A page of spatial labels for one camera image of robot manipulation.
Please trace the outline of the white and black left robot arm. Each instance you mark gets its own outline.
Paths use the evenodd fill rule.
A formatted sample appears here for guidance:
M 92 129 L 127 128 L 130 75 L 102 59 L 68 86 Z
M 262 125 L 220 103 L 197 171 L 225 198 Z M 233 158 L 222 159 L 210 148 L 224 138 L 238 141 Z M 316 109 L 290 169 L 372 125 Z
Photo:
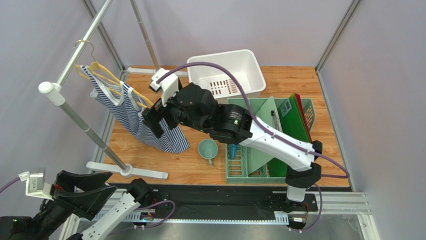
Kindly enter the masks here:
M 26 196 L 41 198 L 43 202 L 34 217 L 2 216 L 0 238 L 47 240 L 71 215 L 93 220 L 117 190 L 116 186 L 106 183 L 111 175 L 111 172 L 76 174 L 62 170 L 55 183 L 48 184 L 43 173 L 19 174 L 19 180 L 25 182 Z M 121 200 L 97 222 L 97 226 L 88 233 L 76 233 L 71 239 L 104 237 L 107 230 L 112 230 L 130 212 L 148 206 L 152 198 L 153 189 L 148 183 L 142 178 L 133 180 Z

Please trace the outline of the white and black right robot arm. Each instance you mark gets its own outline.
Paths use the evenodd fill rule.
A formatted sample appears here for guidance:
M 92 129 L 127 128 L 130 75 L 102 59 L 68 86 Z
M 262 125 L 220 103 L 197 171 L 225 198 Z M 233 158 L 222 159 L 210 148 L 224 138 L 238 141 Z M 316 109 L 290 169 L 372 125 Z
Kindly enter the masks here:
M 164 131 L 165 120 L 170 130 L 178 125 L 208 134 L 213 140 L 262 151 L 287 165 L 285 183 L 287 199 L 302 202 L 306 190 L 321 177 L 315 163 L 322 153 L 322 143 L 295 139 L 265 123 L 253 111 L 236 104 L 219 104 L 212 93 L 190 83 L 183 87 L 179 81 L 171 84 L 150 83 L 153 92 L 161 97 L 151 108 L 142 112 L 144 124 L 156 137 Z

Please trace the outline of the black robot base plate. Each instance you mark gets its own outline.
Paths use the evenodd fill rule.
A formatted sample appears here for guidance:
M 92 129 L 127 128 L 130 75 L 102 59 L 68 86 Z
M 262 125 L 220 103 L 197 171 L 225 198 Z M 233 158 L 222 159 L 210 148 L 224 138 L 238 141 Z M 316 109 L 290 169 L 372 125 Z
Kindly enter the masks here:
M 173 220 L 273 220 L 275 212 L 311 212 L 319 210 L 314 194 L 302 203 L 290 202 L 286 187 L 237 185 L 172 185 L 153 184 L 153 197 L 175 203 L 162 203 L 155 216 L 171 214 Z

